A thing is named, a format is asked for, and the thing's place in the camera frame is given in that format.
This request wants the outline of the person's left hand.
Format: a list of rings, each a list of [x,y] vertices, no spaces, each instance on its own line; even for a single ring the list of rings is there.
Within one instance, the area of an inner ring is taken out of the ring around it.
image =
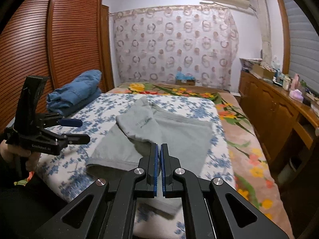
[[[26,170],[35,171],[40,159],[41,153],[28,151],[20,146],[9,145],[5,140],[1,142],[1,157],[6,162],[12,162],[15,157],[27,158],[25,163]]]

